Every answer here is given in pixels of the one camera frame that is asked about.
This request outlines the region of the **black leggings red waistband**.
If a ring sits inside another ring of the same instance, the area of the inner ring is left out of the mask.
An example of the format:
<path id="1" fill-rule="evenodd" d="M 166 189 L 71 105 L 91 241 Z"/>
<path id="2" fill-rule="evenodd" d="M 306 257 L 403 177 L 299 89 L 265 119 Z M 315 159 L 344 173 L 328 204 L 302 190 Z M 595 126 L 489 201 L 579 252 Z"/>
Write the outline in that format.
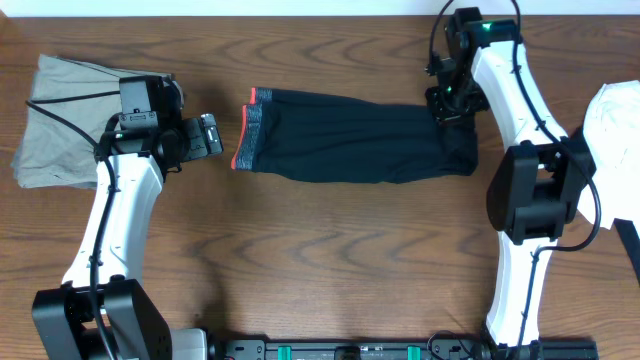
<path id="1" fill-rule="evenodd" d="M 311 183 L 402 184 L 470 176 L 473 122 L 445 127 L 421 105 L 255 87 L 231 167 Z"/>

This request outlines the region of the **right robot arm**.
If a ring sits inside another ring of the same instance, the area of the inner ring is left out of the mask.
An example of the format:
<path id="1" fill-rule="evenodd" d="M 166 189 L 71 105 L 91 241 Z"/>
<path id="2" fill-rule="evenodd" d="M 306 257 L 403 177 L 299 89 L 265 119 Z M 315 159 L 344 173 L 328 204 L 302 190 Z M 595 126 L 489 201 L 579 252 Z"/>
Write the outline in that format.
<path id="1" fill-rule="evenodd" d="M 432 336 L 433 359 L 596 359 L 592 340 L 543 340 L 537 314 L 545 272 L 555 252 L 577 252 L 598 231 L 571 246 L 559 242 L 575 218 L 580 194 L 598 194 L 586 142 L 555 121 L 528 67 L 521 19 L 485 20 L 476 7 L 439 16 L 449 55 L 429 53 L 438 84 L 425 97 L 435 119 L 450 126 L 490 110 L 505 153 L 488 187 L 486 208 L 497 231 L 495 292 L 478 340 Z"/>

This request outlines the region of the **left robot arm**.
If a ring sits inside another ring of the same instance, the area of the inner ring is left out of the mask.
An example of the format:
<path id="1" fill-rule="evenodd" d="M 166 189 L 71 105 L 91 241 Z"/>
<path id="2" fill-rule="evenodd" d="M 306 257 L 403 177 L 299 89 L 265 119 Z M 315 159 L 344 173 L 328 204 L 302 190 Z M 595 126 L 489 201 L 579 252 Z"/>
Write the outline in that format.
<path id="1" fill-rule="evenodd" d="M 59 287 L 37 292 L 32 318 L 51 359 L 206 359 L 207 334 L 173 330 L 142 287 L 149 224 L 168 169 L 222 153 L 211 114 L 183 120 L 114 115 L 98 144 L 96 196 Z"/>

